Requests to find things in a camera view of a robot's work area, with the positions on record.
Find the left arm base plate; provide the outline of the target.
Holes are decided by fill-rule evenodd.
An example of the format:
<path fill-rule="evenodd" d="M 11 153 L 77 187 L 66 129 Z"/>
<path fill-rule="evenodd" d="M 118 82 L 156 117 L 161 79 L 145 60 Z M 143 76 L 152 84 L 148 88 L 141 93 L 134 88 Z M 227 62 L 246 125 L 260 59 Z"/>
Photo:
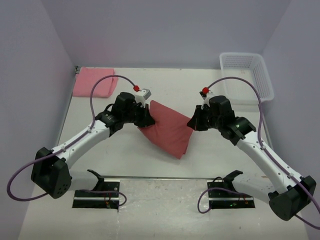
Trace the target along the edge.
<path fill-rule="evenodd" d="M 118 210 L 120 206 L 120 181 L 104 181 L 98 193 L 76 190 L 73 197 L 73 209 L 112 209 Z"/>

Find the red t shirt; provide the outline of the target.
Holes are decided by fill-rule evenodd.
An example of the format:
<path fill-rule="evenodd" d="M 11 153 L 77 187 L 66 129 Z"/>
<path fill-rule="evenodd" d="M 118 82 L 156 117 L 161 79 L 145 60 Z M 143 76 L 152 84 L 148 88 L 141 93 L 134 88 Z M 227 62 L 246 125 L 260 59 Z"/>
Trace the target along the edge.
<path fill-rule="evenodd" d="M 181 159 L 186 154 L 193 130 L 187 126 L 190 118 L 155 100 L 150 102 L 149 112 L 155 124 L 140 127 L 142 134 L 164 152 Z"/>

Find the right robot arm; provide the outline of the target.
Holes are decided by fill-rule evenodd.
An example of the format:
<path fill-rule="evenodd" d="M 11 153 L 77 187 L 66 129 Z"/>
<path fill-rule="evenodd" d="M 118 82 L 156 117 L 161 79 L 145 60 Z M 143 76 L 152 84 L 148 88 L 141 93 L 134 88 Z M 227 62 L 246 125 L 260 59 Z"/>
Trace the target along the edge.
<path fill-rule="evenodd" d="M 311 201 L 316 181 L 289 167 L 261 138 L 260 132 L 245 117 L 238 117 L 223 95 L 203 94 L 203 103 L 187 126 L 195 131 L 218 130 L 221 136 L 247 154 L 267 177 L 259 179 L 235 170 L 223 178 L 221 191 L 248 195 L 269 204 L 284 221 L 296 216 Z"/>

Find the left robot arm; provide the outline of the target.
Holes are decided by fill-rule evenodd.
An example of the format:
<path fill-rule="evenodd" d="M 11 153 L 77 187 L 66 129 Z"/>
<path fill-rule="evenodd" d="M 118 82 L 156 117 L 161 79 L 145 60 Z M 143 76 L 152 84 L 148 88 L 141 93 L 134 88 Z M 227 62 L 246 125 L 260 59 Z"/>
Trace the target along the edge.
<path fill-rule="evenodd" d="M 153 126 L 155 120 L 146 103 L 148 89 L 135 94 L 121 92 L 113 104 L 93 116 L 92 123 L 68 141 L 53 149 L 41 148 L 35 157 L 31 180 L 52 198 L 57 199 L 69 190 L 102 194 L 104 178 L 96 171 L 72 172 L 72 166 L 95 145 L 110 138 L 124 124 L 139 128 Z"/>

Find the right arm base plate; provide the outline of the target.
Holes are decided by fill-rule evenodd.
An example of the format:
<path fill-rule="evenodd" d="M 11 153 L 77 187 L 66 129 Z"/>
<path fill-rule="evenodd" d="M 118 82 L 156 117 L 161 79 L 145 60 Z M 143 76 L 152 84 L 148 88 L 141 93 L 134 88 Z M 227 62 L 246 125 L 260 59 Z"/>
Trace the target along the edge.
<path fill-rule="evenodd" d="M 254 198 L 249 195 L 239 195 L 223 190 L 210 190 L 208 203 L 212 210 L 254 209 Z"/>

